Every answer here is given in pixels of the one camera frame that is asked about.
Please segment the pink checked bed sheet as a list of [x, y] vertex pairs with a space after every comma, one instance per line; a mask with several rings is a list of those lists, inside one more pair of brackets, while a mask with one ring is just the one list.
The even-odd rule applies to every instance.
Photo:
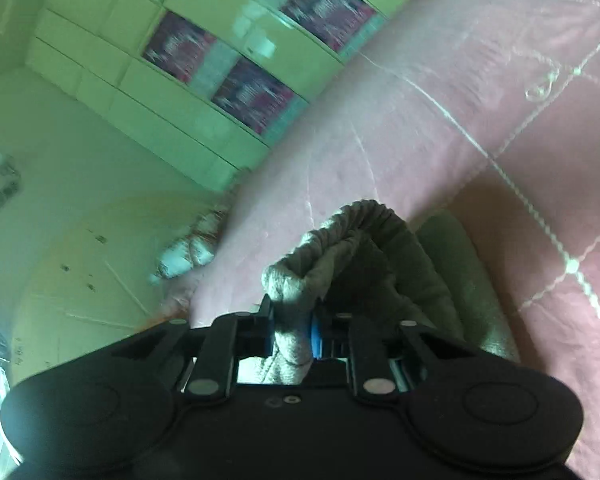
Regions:
[[521, 359], [580, 396], [570, 464], [600, 479], [600, 0], [411, 0], [250, 174], [192, 320], [243, 311], [340, 207], [445, 208]]

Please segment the red poster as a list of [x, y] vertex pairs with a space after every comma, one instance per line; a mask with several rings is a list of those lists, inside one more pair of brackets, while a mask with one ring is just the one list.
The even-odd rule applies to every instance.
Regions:
[[211, 101], [257, 134], [279, 118], [297, 95], [249, 58], [240, 58]]
[[142, 58], [189, 84], [215, 41], [216, 37], [208, 30], [166, 11], [148, 40]]
[[282, 12], [336, 53], [379, 18], [364, 0], [287, 0]]

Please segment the cream wooden headboard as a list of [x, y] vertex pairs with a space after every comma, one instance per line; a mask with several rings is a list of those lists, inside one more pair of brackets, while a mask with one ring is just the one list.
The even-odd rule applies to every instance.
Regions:
[[167, 318], [188, 320], [204, 268], [151, 283], [159, 255], [232, 192], [152, 192], [116, 200], [53, 242], [24, 290], [12, 335], [9, 381], [134, 335]]

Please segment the lower left red poster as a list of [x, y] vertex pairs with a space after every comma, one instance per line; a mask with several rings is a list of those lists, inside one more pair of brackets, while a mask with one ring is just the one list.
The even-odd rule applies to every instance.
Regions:
[[249, 58], [240, 58], [211, 101], [257, 134], [279, 118], [297, 95]]

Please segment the white patterned pillow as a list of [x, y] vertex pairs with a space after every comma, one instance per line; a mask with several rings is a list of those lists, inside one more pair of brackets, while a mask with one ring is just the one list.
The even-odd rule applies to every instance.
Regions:
[[174, 280], [199, 269], [214, 259], [228, 216], [228, 209], [216, 207], [200, 214], [184, 235], [176, 238], [158, 257], [151, 283]]

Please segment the lower right red poster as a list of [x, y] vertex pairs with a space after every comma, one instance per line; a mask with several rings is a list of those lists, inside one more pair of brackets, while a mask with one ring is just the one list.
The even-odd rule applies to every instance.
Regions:
[[282, 12], [336, 53], [379, 18], [364, 0], [287, 0]]

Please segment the grey knit pants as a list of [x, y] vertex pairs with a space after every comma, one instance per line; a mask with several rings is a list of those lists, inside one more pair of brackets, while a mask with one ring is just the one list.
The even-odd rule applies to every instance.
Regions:
[[389, 207], [360, 200], [307, 232], [292, 252], [262, 273], [273, 303], [272, 356], [260, 359], [260, 384], [297, 385], [313, 364], [310, 331], [316, 306], [369, 318], [388, 333], [414, 321], [516, 361], [505, 313], [474, 244], [442, 211], [417, 230]]

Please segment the cream glossy wardrobe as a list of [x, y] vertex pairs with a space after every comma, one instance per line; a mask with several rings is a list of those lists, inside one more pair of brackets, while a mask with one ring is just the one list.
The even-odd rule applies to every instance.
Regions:
[[[364, 0], [379, 18], [340, 53], [283, 14], [286, 1], [46, 0], [27, 64], [182, 174], [219, 190], [237, 170], [260, 164], [408, 0]], [[216, 37], [189, 84], [142, 58], [166, 11]], [[211, 101], [240, 58], [297, 95], [262, 134]]]

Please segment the upper left red poster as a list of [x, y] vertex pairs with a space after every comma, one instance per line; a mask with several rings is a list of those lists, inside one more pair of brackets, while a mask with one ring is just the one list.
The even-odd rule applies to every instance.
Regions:
[[216, 37], [208, 30], [166, 11], [148, 40], [142, 58], [189, 84], [215, 41]]

